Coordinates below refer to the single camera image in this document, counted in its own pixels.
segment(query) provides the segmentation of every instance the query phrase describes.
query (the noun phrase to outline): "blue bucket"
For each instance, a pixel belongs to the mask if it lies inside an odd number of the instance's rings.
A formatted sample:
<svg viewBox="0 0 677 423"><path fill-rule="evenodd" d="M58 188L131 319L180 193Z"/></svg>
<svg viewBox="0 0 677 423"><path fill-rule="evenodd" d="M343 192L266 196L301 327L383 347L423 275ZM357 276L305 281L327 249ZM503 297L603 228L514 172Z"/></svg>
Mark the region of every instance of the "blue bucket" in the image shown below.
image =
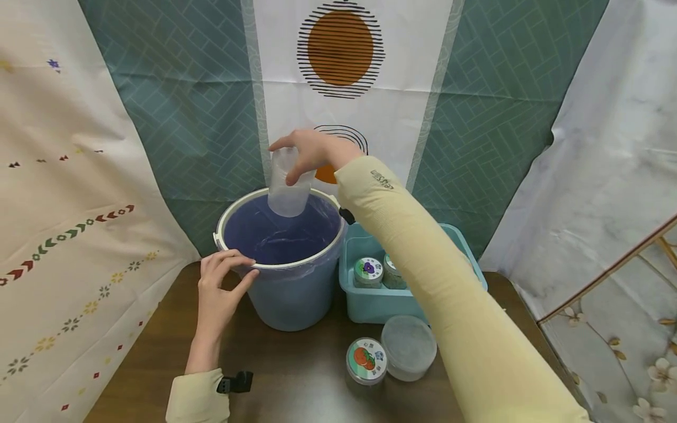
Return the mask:
<svg viewBox="0 0 677 423"><path fill-rule="evenodd" d="M236 271L261 273L249 288L265 324L285 332L303 330L327 314L334 294L336 265L346 232L336 198L311 190L305 210L281 217L268 207L268 189L234 202L214 233L219 250L237 249L256 260Z"/></svg>

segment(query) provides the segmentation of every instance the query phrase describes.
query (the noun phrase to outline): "bucket rim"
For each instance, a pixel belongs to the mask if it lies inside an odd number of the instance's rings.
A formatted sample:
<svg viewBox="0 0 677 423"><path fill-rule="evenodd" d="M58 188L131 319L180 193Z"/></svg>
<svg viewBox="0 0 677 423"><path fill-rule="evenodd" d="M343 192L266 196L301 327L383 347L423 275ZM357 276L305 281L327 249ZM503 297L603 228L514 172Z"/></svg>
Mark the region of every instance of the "bucket rim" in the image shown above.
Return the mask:
<svg viewBox="0 0 677 423"><path fill-rule="evenodd" d="M268 192L269 188L261 188L260 190L256 190L253 192L250 192L249 194L239 198L236 200L233 204L228 207L225 212L219 217L219 222L216 226L216 232L213 233L214 235L214 243L216 244L216 247L221 250L221 251L226 251L229 250L228 246L225 244L225 240L223 239L223 230L225 229L225 222L228 220L229 217L231 217L242 205L244 205L246 202L253 200L254 198L258 198L261 196L264 196ZM339 208L341 207L339 205L338 200L336 200L336 197L327 194L325 192L322 192L320 190L316 190L315 188L310 189L310 194L324 198L325 200L329 201L331 205L333 205L336 208L336 211L339 211ZM341 238L341 234L343 233L343 230L345 229L346 222L344 218L342 218L340 215L338 216L339 219L341 220L341 227L338 229L338 233L334 237L334 239L327 245L327 247L323 248L320 252L313 254L312 256L300 260L300 261L295 261L293 263L287 263L283 265L260 265L258 263L255 263L253 266L251 266L253 269L259 269L259 270L264 270L264 269L288 269L290 267L296 267L300 265L304 265L305 263L309 263L316 258L324 255L327 251L329 251L333 246L336 245L336 243L339 242Z"/></svg>

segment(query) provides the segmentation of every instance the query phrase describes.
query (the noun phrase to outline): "wooden table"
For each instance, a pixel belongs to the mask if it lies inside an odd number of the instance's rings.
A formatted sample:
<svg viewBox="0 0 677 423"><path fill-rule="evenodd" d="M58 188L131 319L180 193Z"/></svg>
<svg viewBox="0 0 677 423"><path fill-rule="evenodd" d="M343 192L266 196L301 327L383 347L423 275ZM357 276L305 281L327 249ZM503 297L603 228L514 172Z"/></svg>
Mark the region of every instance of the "wooden table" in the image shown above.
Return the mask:
<svg viewBox="0 0 677 423"><path fill-rule="evenodd" d="M164 422L172 379L183 373L195 330L199 273L198 263L181 272L87 422ZM563 375L510 283L495 273L487 281L494 298ZM224 286L235 283L229 275ZM338 284L327 316L301 332L269 328L245 296L224 334L221 366L229 375L254 372L254 384L251 392L230 396L230 422L462 422L439 355L418 382L387 376L378 387L364 388L350 379L348 346L362 336L378 339L382 328L350 321Z"/></svg>

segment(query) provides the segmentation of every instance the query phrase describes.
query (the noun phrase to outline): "beige arm sleeve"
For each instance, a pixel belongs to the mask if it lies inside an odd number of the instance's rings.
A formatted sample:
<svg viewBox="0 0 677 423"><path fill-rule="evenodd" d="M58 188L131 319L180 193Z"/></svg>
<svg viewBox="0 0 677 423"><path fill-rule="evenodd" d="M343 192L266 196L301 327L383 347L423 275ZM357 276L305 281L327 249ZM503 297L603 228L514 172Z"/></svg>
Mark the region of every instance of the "beige arm sleeve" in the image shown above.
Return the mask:
<svg viewBox="0 0 677 423"><path fill-rule="evenodd" d="M379 160L336 172L338 201L391 255L423 308L468 423L589 422L446 233Z"/></svg>
<svg viewBox="0 0 677 423"><path fill-rule="evenodd" d="M174 378L165 419L168 423L226 423L230 410L227 394L219 394L221 369Z"/></svg>

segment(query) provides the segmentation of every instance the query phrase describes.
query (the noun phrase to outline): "label on jar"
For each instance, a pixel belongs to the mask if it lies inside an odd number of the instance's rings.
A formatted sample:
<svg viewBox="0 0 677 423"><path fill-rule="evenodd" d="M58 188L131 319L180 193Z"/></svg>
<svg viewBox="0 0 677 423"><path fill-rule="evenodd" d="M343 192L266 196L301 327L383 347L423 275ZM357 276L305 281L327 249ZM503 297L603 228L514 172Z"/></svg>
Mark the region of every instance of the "label on jar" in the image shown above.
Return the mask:
<svg viewBox="0 0 677 423"><path fill-rule="evenodd" d="M397 270L393 262L390 260L390 254L385 255L385 264L388 265L392 270Z"/></svg>
<svg viewBox="0 0 677 423"><path fill-rule="evenodd" d="M361 379L380 378L385 373L387 364L385 350L374 339L360 338L348 349L348 366Z"/></svg>
<svg viewBox="0 0 677 423"><path fill-rule="evenodd" d="M355 275L363 280L375 280L383 274L380 261L371 257L364 257L355 263Z"/></svg>

